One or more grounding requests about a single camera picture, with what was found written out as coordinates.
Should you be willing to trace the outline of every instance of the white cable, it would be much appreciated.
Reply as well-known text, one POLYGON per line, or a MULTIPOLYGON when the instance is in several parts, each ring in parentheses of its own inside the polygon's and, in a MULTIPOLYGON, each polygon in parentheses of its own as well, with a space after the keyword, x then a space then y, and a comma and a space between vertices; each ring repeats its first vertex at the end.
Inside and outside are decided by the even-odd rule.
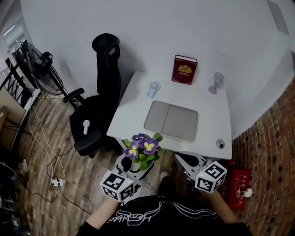
MULTIPOLYGON (((40 127, 41 127, 41 130, 42 130, 42 133, 43 133, 43 135, 44 135, 44 138, 45 138, 45 141, 46 141, 46 143, 47 143, 47 145, 49 146, 49 148, 50 148, 50 150, 51 150, 51 152, 59 159, 59 161, 60 161, 60 164, 61 164, 61 168, 62 168, 62 170, 63 170, 63 174, 64 174, 64 177, 65 177, 65 171, 64 171, 64 166, 63 166, 63 163, 61 162, 61 159, 54 153, 54 151, 51 149, 51 147, 50 147, 50 145, 49 145, 49 143, 48 143, 48 141, 47 141, 47 139, 46 139, 46 136, 45 136, 45 134, 44 134, 44 130, 43 130, 43 128, 42 128, 42 125, 41 125, 41 123, 40 123, 40 120, 39 120, 39 118, 38 118, 38 115, 37 115, 37 111, 36 111, 36 109, 35 109, 35 107, 33 106, 33 104, 32 104, 32 99, 31 99, 31 107, 33 107, 34 108, 34 110, 35 110, 35 113, 36 113, 36 118, 37 118, 37 120, 38 120, 38 122, 39 122, 39 125, 40 125, 40 127)), ((34 136, 34 134, 33 134, 33 132, 32 132, 32 130, 31 130, 31 127, 30 127, 30 118, 31 118, 31 109, 30 109, 30 112, 29 112, 29 130, 30 130, 30 132, 31 132, 31 134, 32 134, 32 136, 36 139, 36 137, 34 136)), ((52 162, 51 162, 51 158, 50 158, 50 155, 49 155, 49 153, 48 153, 48 151, 47 151, 47 149, 36 139, 36 141, 45 149, 45 151, 47 152, 47 155, 48 155, 48 158, 49 158, 49 161, 50 161, 50 165, 51 165, 51 180, 52 180, 52 178, 53 178, 53 170, 54 170, 54 168, 53 168, 53 165, 52 165, 52 162)))
POLYGON ((62 168, 62 170, 63 170, 63 174, 64 174, 64 177, 65 177, 65 171, 64 171, 63 163, 61 162, 61 159, 58 157, 58 155, 55 154, 54 151, 51 149, 51 147, 50 147, 50 145, 49 145, 49 143, 48 143, 48 141, 47 141, 47 139, 46 139, 46 136, 45 136, 45 134, 44 134, 44 130, 43 130, 43 128, 42 128, 41 122, 40 122, 40 120, 39 120, 39 118, 38 118, 38 116, 37 116, 37 111, 36 111, 36 109, 35 109, 35 107, 34 107, 33 105, 32 105, 32 107, 33 107, 34 110, 35 110, 36 118, 37 118, 37 120, 38 120, 38 122, 39 122, 39 125, 40 125, 40 127, 41 127, 41 130, 42 130, 42 133, 43 133, 43 135, 44 135, 45 141, 46 141, 47 145, 49 146, 49 149, 51 150, 51 152, 52 152, 52 153, 54 154, 54 156, 56 156, 56 157, 58 158, 58 160, 60 161, 61 168, 62 168))
MULTIPOLYGON (((31 126, 30 126, 30 120, 31 120, 31 114, 32 114, 32 112, 31 112, 31 107, 30 107, 30 110, 29 110, 29 130, 30 130, 30 132, 31 132, 31 134, 32 134, 32 136, 36 139, 36 137, 35 137, 35 135, 33 134, 33 132, 32 132, 32 130, 31 130, 31 126)), ((51 164, 51 181, 52 181, 52 177, 53 177, 53 165, 52 165, 52 162, 51 162, 51 159, 50 159, 50 156, 49 156, 49 153, 48 153, 48 151, 47 151, 47 149, 36 139, 36 141, 45 149, 45 151, 47 152, 47 156, 48 156, 48 159, 49 159, 49 161, 50 161, 50 164, 51 164)))

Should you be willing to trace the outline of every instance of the black office chair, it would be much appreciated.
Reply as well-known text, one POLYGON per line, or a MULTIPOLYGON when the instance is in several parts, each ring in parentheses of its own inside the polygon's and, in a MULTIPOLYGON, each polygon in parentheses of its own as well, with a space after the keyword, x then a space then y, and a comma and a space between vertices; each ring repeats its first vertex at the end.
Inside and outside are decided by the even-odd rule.
POLYGON ((94 156, 100 147, 109 149, 110 138, 106 132, 119 105, 121 97, 121 75, 118 69, 120 40, 111 34, 97 36, 92 42, 97 58, 97 92, 99 95, 84 99, 79 88, 64 97, 64 103, 74 98, 81 102, 70 116, 75 149, 81 156, 94 156), (85 120, 90 121, 87 135, 83 134, 85 120))

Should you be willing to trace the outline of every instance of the shoe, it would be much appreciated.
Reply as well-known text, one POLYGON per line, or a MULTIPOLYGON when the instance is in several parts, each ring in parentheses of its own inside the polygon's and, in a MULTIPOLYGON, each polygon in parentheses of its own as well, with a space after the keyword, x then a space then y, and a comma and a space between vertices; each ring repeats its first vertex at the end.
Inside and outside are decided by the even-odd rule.
POLYGON ((171 174, 170 174, 169 172, 167 172, 167 171, 162 172, 162 173, 161 173, 161 176, 160 176, 161 181, 162 181, 165 177, 171 177, 171 174))

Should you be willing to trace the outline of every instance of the person's arm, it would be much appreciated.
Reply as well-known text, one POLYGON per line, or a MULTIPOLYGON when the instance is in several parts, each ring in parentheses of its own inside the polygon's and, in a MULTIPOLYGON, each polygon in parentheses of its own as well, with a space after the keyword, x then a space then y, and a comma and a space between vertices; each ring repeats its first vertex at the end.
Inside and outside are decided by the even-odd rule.
POLYGON ((208 199, 213 210, 216 211, 216 213, 226 224, 236 223, 235 214, 223 200, 218 191, 215 191, 211 194, 202 192, 202 194, 208 199))
POLYGON ((107 198, 101 206, 89 216, 86 220, 88 224, 96 229, 100 229, 101 226, 116 212, 119 202, 112 198, 107 198))

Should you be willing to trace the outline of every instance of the desk leg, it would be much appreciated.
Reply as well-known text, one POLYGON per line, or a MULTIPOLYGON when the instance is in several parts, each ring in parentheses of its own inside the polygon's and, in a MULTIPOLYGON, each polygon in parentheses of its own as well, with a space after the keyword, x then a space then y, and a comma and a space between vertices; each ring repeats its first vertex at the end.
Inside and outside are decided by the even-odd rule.
POLYGON ((121 145, 121 147, 123 149, 126 149, 126 146, 125 146, 125 144, 123 143, 123 141, 121 139, 119 139, 119 138, 115 138, 115 139, 117 140, 117 142, 121 145))

